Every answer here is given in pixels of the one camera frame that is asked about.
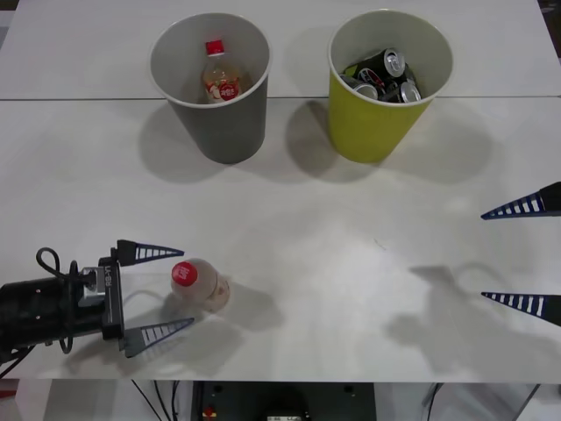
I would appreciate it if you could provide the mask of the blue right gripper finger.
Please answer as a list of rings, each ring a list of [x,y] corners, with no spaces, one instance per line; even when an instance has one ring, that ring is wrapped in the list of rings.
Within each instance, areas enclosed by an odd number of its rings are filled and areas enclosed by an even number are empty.
[[[481,292],[480,295],[510,309],[561,326],[560,295],[526,295],[500,292]]]
[[[504,203],[480,217],[482,219],[540,218],[560,216],[560,185],[555,182],[537,192]]]

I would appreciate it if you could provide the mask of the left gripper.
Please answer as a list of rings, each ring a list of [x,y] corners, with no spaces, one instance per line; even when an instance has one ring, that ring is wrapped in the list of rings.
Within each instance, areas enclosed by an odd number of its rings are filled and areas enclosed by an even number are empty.
[[[125,357],[133,358],[190,327],[195,322],[194,318],[124,330],[120,265],[129,267],[183,255],[182,250],[171,247],[119,239],[117,246],[111,248],[110,256],[100,259],[96,267],[80,270],[73,260],[67,281],[67,337],[71,339],[100,332],[104,340],[123,340]]]

